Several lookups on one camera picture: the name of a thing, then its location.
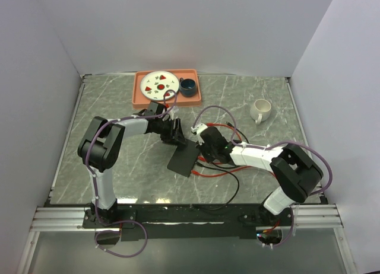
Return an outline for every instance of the cup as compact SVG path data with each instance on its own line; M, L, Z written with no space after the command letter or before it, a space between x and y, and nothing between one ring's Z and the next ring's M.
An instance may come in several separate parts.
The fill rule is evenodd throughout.
M197 93L197 83L190 78L179 79L179 91L185 97L193 97Z
M261 122L267 120L269 115L271 114L272 105L269 101L265 99L258 99L251 106L251 110L249 114L251 118L256 121L256 124L260 124Z

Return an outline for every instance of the wall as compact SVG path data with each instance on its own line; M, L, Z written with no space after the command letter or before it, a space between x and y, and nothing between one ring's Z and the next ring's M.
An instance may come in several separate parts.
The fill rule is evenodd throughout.
M0 28L0 273L14 273L80 77L36 0L0 0Z
M359 273L380 270L380 0L333 0L292 78Z
M81 74L291 76L331 0L39 0Z

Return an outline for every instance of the orange tray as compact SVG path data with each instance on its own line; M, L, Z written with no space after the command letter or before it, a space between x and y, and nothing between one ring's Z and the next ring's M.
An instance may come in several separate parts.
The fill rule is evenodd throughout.
M197 93L193 97L185 97L179 91L177 95L177 106L200 106L202 104L202 95L200 89L200 82L198 80L198 74L195 69L162 69L164 71L171 72L178 79L190 78L194 79L197 85ZM140 90L140 82L150 72L154 71L138 71L135 74L135 80L133 84L133 96L132 106L134 109L146 109L150 103L150 99L145 97ZM171 106L174 102L174 97L167 100L166 103Z

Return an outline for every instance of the plate with red pattern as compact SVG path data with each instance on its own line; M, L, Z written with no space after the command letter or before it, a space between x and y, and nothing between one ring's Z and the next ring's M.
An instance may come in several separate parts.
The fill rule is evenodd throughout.
M178 78L167 71L154 71L150 74L144 76L140 82L140 90L142 94L150 100L162 101L168 100L174 97L172 91L167 92L168 90L174 90L176 93L179 89L179 80Z

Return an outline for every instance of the marble tabletop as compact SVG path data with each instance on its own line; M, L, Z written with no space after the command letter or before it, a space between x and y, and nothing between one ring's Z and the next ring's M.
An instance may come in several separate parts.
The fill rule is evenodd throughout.
M53 184L52 204L83 204L91 200L90 178L77 155L77 148L94 116L107 119L135 113L132 108L133 75L87 75L83 93L64 156ZM202 92L201 107L180 107L182 130L188 139L196 141L190 131L199 111L217 104L230 110L237 127L252 144L268 145L290 139L304 142L300 123L285 78L242 77L235 75L199 75ZM259 98L272 104L269 119L256 125L249 116L249 108ZM231 122L221 110L209 109L201 117L203 123ZM220 128L229 139L231 131ZM119 159L113 168L113 187L120 203L224 203L236 190L231 176L205 178L184 177L166 168L175 146L161 143L154 133L124 140ZM195 167L204 174L218 171ZM276 179L268 172L247 168L236 173L240 191L233 203L261 203L275 188ZM309 203L319 203L317 195Z

